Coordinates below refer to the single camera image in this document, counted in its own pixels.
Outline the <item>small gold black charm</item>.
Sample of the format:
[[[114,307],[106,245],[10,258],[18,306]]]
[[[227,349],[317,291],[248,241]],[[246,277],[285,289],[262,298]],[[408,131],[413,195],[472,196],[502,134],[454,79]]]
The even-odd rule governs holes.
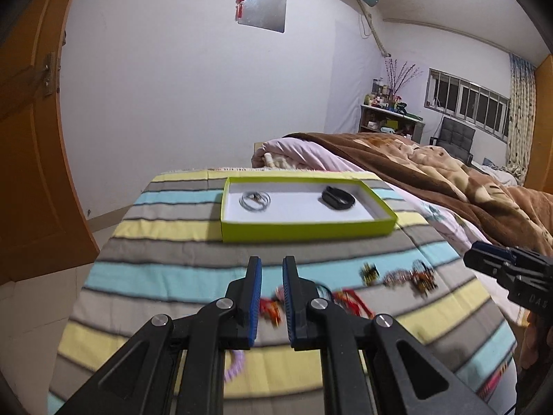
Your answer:
[[[379,279],[379,271],[374,264],[365,263],[360,270],[360,275],[365,286],[373,286]]]

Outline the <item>black wristband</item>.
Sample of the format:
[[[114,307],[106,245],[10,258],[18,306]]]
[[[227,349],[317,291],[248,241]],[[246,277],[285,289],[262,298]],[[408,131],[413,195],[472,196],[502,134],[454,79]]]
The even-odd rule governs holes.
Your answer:
[[[349,192],[330,185],[321,192],[321,200],[337,211],[349,210],[356,203],[356,199]]]

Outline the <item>brown plush blanket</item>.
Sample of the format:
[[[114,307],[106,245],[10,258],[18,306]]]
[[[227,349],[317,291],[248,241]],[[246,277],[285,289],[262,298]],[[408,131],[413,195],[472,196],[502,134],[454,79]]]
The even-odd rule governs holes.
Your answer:
[[[524,186],[504,186],[450,156],[398,135],[294,133],[382,180],[448,208],[473,223],[496,245],[552,255],[552,196]]]

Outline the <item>floral curtain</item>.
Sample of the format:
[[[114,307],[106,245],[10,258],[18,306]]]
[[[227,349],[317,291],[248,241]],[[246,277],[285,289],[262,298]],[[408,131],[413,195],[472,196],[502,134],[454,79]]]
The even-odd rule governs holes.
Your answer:
[[[531,160],[536,114],[535,67],[510,54],[511,93],[507,136],[506,169],[523,185]]]

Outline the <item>lime green cardboard tray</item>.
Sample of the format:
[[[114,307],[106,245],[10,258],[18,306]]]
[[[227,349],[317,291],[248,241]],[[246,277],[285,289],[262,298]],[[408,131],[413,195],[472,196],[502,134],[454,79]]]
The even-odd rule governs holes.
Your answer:
[[[356,199],[337,211],[321,200],[327,185]],[[230,177],[221,197],[225,243],[304,243],[381,237],[399,217],[364,181],[323,177]]]

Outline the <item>black office chair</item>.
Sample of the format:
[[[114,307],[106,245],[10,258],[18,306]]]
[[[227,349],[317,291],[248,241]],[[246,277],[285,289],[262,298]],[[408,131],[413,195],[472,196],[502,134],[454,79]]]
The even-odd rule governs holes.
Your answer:
[[[430,138],[430,144],[443,148],[450,156],[470,165],[474,155],[470,149],[475,130],[452,118],[444,117],[437,137]]]

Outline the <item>barred window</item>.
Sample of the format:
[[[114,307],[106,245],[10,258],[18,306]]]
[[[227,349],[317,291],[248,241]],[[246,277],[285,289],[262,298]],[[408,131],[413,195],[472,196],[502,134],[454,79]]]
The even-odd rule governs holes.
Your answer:
[[[507,140],[510,99],[479,84],[431,68],[424,106]]]

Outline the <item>cluttered wooden shelf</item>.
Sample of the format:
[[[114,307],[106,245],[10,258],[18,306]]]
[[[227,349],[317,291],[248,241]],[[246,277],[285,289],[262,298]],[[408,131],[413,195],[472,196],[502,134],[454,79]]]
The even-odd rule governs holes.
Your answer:
[[[372,89],[361,104],[358,131],[397,134],[415,142],[422,140],[423,119],[407,111],[399,95],[391,95],[382,79],[374,79]]]

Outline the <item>pink blossom branches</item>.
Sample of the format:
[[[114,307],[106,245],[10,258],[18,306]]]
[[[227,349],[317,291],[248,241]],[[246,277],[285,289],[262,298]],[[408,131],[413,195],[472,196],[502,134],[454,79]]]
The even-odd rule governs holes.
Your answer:
[[[415,63],[409,63],[404,61],[399,63],[392,57],[387,57],[384,60],[388,95],[391,99],[395,99],[399,96],[401,89],[405,87],[407,83],[410,83],[415,78],[418,78],[422,74],[419,66]]]

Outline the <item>orange wooden door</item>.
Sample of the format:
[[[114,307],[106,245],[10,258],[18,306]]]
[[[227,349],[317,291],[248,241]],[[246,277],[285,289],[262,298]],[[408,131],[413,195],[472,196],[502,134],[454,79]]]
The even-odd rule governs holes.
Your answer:
[[[96,259],[69,170],[60,107],[61,54],[72,0],[31,0],[1,44],[1,281]],[[58,61],[57,89],[31,95],[30,69]]]

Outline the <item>white air conditioner pipe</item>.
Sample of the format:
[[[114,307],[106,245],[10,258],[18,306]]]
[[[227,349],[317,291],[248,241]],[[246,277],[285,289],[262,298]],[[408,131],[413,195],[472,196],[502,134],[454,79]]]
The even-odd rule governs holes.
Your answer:
[[[379,52],[381,53],[383,58],[389,58],[391,54],[386,50],[384,47],[381,39],[379,38],[378,32],[375,28],[375,25],[373,24],[372,15],[368,12],[366,9],[366,4],[362,0],[356,0],[357,4],[359,5],[359,8],[361,9],[361,12],[363,14],[363,17],[366,20],[366,24],[370,30],[370,33],[372,34],[372,37],[379,49]]]

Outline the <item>metal door latch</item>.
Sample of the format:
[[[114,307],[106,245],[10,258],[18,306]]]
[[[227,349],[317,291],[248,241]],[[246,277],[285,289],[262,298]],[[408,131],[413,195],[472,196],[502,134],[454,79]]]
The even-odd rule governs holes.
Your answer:
[[[30,69],[28,79],[30,94],[40,93],[44,98],[53,95],[57,89],[58,71],[56,53],[47,53],[37,67]]]

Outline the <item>silver wall mirror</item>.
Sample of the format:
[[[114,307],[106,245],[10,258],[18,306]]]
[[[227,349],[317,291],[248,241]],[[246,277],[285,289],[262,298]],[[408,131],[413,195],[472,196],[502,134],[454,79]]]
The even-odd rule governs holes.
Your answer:
[[[257,27],[283,34],[286,26],[287,0],[246,0],[239,25]]]

